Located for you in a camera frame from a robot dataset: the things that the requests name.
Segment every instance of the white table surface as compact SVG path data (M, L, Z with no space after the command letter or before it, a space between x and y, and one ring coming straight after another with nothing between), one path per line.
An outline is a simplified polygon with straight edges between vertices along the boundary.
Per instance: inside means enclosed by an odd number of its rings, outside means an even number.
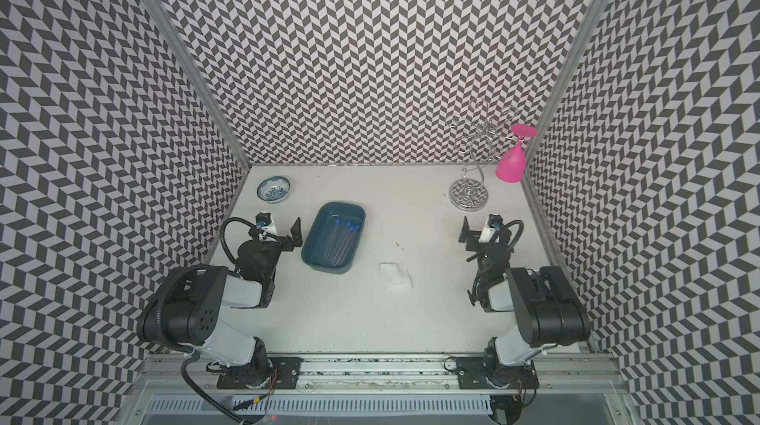
M264 340L271 352L427 353L481 352L489 339L515 324L513 313L485 313L471 306L477 264L457 241L467 215L480 230L488 214L505 222L521 219L525 230L511 258L512 267L548 265L519 184L504 183L486 169L489 201L476 212L456 209L448 188L459 177L456 166L253 167L232 215L255 220L271 212L280 235L301 218L303 238L319 208L329 201L352 202L366 211L366 222L351 269L342 275L303 263L301 249L284 252L277 264L274 297L265 309L224 307L224 321ZM262 180L286 176L288 198L267 204L256 196ZM232 223L226 237L236 254L248 228ZM381 262L409 271L410 290L385 287ZM211 263L231 267L221 247ZM577 351L576 346L553 352Z

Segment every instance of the patterned wall panel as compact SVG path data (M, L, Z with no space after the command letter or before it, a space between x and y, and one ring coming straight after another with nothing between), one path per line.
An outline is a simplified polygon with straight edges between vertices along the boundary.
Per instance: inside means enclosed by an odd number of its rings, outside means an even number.
M0 13L0 420L108 420L145 299L204 256L242 168L137 0Z
M535 123L590 0L163 2L251 161L321 164L457 161L452 113Z
M611 0L531 166L647 423L760 423L759 15Z

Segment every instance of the blue and white porcelain bowl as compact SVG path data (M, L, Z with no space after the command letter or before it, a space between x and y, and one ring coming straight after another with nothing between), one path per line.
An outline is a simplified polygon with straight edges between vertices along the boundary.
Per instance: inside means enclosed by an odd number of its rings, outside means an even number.
M272 176L258 185L256 194L262 201L270 204L285 200L290 192L290 181L284 176Z

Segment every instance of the blue plastic tray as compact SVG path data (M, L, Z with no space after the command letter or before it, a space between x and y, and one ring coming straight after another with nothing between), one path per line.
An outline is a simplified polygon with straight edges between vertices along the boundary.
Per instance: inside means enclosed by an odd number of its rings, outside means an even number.
M336 225L337 218L340 218L340 225ZM351 268L356 247L359 246L359 240L364 231L365 218L364 209L356 204L328 202L323 205L319 209L312 229L309 230L309 235L303 244L301 258L307 265L316 270L327 271L328 273L345 273ZM347 234L349 221L354 224L361 224L362 226L356 231L354 237L349 237ZM330 239L333 232L335 232L335 236L331 243ZM333 267L331 265L333 255L341 257L343 251L346 254L343 256L342 261Z

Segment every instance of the ventilation grille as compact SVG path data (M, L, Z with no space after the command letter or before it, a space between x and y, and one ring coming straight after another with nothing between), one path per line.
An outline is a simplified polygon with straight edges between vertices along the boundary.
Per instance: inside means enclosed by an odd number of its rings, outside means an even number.
M234 405L256 395L235 395ZM388 415L484 415L491 413L488 396L466 395L280 395L236 411L238 414L377 417ZM150 402L151 414L218 414L196 395L155 395Z
M155 395L150 401L148 411L160 412L195 412L200 411L203 399L194 395Z

